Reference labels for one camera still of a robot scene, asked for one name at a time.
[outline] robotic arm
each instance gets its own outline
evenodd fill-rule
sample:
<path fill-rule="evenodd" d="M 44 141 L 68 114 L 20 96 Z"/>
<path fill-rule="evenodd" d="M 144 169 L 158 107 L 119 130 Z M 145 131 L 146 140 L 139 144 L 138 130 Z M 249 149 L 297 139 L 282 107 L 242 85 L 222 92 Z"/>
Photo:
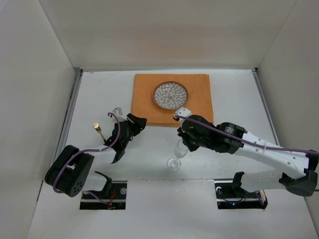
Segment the robotic arm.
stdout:
<path fill-rule="evenodd" d="M 266 147 L 281 148 L 271 144 L 243 127 L 224 122 L 217 126 L 201 116 L 192 115 L 191 111 L 182 107 L 174 116 L 180 121 L 178 136 L 188 147 L 189 151 L 196 151 L 199 147 L 209 148 L 218 153 L 229 153 L 245 156 L 272 166 L 274 170 L 261 173 L 238 172 L 235 174 L 232 189 L 238 194 L 251 193 L 261 189 L 287 189 L 300 196 L 311 196 L 317 186 L 318 175 L 315 169 L 318 165 L 318 153 L 299 153 L 291 151 L 269 150 Z M 226 134 L 212 131 L 204 125 L 220 130 Z M 244 142 L 264 145 L 259 148 Z"/>

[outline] patterned plate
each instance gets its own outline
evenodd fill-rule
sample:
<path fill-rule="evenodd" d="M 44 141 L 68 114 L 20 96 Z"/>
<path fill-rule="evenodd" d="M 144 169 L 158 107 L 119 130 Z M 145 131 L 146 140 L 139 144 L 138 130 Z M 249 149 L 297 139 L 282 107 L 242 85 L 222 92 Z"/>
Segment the patterned plate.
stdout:
<path fill-rule="evenodd" d="M 162 109 L 177 110 L 187 102 L 188 92 L 182 84 L 167 81 L 154 89 L 153 100 Z"/>

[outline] orange placemat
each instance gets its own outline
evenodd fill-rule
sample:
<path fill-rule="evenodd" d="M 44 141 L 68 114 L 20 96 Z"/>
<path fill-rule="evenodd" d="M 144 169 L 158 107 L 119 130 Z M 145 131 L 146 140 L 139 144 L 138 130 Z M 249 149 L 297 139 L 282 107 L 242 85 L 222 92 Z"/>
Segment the orange placemat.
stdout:
<path fill-rule="evenodd" d="M 166 81 L 183 84 L 188 91 L 188 101 L 184 107 L 188 108 L 193 115 L 202 116 L 207 121 L 214 123 L 209 76 L 204 74 L 136 74 L 132 114 L 147 118 L 147 125 L 180 126 L 179 122 L 172 119 L 175 111 L 164 110 L 153 101 L 155 87 Z"/>

